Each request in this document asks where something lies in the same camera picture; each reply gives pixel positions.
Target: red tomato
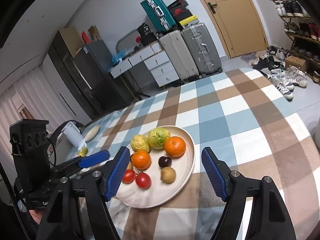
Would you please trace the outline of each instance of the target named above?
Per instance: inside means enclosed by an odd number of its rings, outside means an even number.
[[[136,177],[136,183],[139,188],[147,189],[151,186],[150,176],[144,172],[141,172]]]
[[[136,177],[136,173],[134,172],[134,170],[126,170],[122,177],[122,182],[131,183],[134,181],[135,177]]]

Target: ceiling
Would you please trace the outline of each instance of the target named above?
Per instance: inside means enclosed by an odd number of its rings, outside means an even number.
[[[31,4],[0,49],[0,94],[43,62],[57,30],[83,1],[35,0]]]

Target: blue gripper pad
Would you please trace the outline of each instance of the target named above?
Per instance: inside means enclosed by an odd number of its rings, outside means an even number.
[[[122,181],[122,177],[124,172],[126,171],[129,161],[130,161],[130,150],[127,147],[121,147],[118,151],[117,155],[113,160],[118,159],[115,164],[108,180],[107,180],[107,190],[105,193],[105,198],[107,201],[110,201],[112,197],[114,197],[119,189],[120,183]]]
[[[210,147],[202,150],[201,161],[216,195],[226,202],[232,190],[229,167],[217,159]]]
[[[96,164],[102,163],[110,158],[110,153],[106,150],[84,157],[79,162],[80,168],[89,168]]]

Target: teal suitcase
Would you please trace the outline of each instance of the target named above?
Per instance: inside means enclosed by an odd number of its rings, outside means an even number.
[[[173,25],[177,24],[162,0],[144,0],[140,4],[159,32],[167,32],[172,29]]]

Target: metal screw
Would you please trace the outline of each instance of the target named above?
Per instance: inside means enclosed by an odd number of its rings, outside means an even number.
[[[265,176],[264,177],[264,180],[267,182],[267,183],[270,183],[272,181],[272,179],[269,177],[269,176]]]
[[[240,176],[240,172],[239,171],[231,171],[231,175],[234,177],[239,177]]]
[[[94,176],[94,177],[99,177],[100,175],[101,175],[101,171],[94,171],[92,173],[92,176]]]
[[[68,181],[68,177],[62,177],[61,179],[60,179],[60,182],[61,183],[66,183]]]

